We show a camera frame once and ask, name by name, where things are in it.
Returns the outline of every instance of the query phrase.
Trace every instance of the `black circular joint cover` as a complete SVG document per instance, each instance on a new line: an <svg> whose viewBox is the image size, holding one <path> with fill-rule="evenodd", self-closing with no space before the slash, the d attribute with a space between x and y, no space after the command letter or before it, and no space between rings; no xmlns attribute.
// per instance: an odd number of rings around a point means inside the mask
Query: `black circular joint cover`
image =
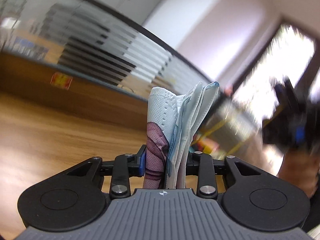
<svg viewBox="0 0 320 240"><path fill-rule="evenodd" d="M78 176L53 176L28 189L18 200L18 211L26 226L63 232L89 224L106 205L103 193Z"/></svg>
<svg viewBox="0 0 320 240"><path fill-rule="evenodd" d="M238 179L223 195L231 219L254 230L279 232L301 227L310 201L299 188L270 174Z"/></svg>

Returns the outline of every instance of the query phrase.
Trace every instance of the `wall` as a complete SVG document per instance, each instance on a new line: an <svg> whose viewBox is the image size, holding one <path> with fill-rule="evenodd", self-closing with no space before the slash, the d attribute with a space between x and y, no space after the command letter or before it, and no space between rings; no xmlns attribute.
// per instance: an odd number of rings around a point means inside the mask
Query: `wall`
<svg viewBox="0 0 320 240"><path fill-rule="evenodd" d="M274 0L284 16L320 36L320 0Z"/></svg>
<svg viewBox="0 0 320 240"><path fill-rule="evenodd" d="M257 45L252 40L260 41L270 26L274 31L279 15L272 0L220 0L186 37L178 52L213 80L222 85L232 83L236 78L233 72L224 78L219 76L238 55L242 60L249 56ZM263 45L269 38L264 38ZM245 68L240 61L236 66Z"/></svg>
<svg viewBox="0 0 320 240"><path fill-rule="evenodd" d="M176 49L219 0L164 0L144 27Z"/></svg>

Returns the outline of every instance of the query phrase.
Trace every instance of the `red and yellow sticker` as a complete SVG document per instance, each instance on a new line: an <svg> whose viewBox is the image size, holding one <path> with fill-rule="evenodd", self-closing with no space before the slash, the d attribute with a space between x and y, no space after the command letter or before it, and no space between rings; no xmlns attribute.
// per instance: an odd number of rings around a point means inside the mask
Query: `red and yellow sticker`
<svg viewBox="0 0 320 240"><path fill-rule="evenodd" d="M53 74L50 84L55 87L68 90L71 85L72 79L73 77L71 76L56 72Z"/></svg>

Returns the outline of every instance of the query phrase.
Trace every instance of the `folded fabric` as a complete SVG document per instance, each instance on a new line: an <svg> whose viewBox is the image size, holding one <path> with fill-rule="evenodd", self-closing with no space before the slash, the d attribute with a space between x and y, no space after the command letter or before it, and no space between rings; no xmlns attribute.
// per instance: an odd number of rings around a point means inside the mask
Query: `folded fabric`
<svg viewBox="0 0 320 240"><path fill-rule="evenodd" d="M148 99L147 155L144 188L184 188L192 138L218 97L217 82L199 82L188 94L176 96L153 88Z"/></svg>

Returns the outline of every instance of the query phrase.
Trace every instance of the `silver bolt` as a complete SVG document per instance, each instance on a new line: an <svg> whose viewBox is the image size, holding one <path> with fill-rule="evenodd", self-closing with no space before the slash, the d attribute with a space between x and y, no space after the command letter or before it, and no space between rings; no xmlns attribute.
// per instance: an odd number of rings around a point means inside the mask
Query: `silver bolt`
<svg viewBox="0 0 320 240"><path fill-rule="evenodd" d="M111 188L113 193L124 194L128 191L128 188L125 185L115 185Z"/></svg>
<svg viewBox="0 0 320 240"><path fill-rule="evenodd" d="M200 192L205 195L212 195L213 193L216 192L216 188L206 185L200 188Z"/></svg>

